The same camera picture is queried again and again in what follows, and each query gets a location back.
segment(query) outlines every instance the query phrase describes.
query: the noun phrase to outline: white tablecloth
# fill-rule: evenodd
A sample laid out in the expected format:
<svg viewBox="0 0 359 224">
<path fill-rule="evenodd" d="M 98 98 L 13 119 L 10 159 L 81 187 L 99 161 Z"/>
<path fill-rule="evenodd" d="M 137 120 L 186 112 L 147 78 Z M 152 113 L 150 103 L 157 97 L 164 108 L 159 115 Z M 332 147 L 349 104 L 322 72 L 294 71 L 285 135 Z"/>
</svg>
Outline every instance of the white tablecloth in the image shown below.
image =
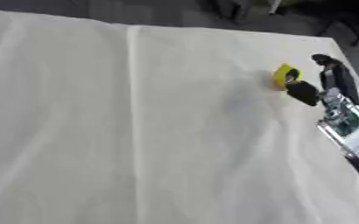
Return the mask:
<svg viewBox="0 0 359 224">
<path fill-rule="evenodd" d="M 0 11 L 0 224 L 359 224 L 310 108 L 329 38 Z"/>
</svg>

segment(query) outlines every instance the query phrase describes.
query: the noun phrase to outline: table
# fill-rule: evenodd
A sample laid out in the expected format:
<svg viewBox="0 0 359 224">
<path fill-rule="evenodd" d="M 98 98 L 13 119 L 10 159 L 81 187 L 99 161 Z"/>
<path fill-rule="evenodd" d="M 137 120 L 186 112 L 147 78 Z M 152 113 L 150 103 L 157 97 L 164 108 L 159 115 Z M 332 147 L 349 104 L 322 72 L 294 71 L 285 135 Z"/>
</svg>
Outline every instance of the table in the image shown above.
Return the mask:
<svg viewBox="0 0 359 224">
<path fill-rule="evenodd" d="M 0 11 L 0 224 L 359 223 L 322 107 L 271 87 L 284 62 L 319 86 L 314 53 L 348 63 L 330 38 Z"/>
</svg>

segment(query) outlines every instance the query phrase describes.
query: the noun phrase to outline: yellow object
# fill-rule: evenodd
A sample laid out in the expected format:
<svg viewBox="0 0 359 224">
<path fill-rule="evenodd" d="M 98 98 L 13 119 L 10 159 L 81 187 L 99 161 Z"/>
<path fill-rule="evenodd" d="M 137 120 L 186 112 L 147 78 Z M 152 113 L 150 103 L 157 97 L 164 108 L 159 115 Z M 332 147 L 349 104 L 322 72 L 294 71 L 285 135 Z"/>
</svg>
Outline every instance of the yellow object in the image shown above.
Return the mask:
<svg viewBox="0 0 359 224">
<path fill-rule="evenodd" d="M 287 64 L 281 65 L 279 69 L 272 75 L 273 81 L 282 89 L 285 89 L 287 82 L 297 81 L 300 78 L 300 70 Z"/>
</svg>

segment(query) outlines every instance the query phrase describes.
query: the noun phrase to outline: gray floor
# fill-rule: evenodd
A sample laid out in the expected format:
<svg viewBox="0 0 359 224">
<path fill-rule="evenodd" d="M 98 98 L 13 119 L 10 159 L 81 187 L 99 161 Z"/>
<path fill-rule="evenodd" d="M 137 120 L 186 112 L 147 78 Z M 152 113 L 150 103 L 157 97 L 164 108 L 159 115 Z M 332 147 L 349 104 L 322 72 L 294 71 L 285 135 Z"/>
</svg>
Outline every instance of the gray floor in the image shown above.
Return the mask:
<svg viewBox="0 0 359 224">
<path fill-rule="evenodd" d="M 267 5 L 254 7 L 241 25 L 218 18 L 206 0 L 0 0 L 0 10 L 26 11 L 109 23 L 211 27 L 221 29 L 278 32 L 313 36 L 320 21 L 295 14 L 269 16 Z M 334 38 L 359 73 L 359 46 L 349 45 L 353 34 L 342 25 L 326 34 Z"/>
</svg>

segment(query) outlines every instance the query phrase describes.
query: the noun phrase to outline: black object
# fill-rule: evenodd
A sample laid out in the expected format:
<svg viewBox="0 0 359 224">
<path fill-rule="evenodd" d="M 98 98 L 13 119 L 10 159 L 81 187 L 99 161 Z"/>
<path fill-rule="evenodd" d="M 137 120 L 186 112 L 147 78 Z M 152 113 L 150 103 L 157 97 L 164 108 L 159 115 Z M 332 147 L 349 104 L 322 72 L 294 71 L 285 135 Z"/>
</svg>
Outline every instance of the black object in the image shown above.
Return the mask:
<svg viewBox="0 0 359 224">
<path fill-rule="evenodd" d="M 285 87 L 287 94 L 309 106 L 314 107 L 319 101 L 319 90 L 305 81 L 288 83 Z"/>
<path fill-rule="evenodd" d="M 344 64 L 324 54 L 315 54 L 313 60 L 324 70 L 320 73 L 321 85 L 324 90 L 339 88 L 341 94 L 359 106 L 359 95 L 353 76 Z"/>
</svg>

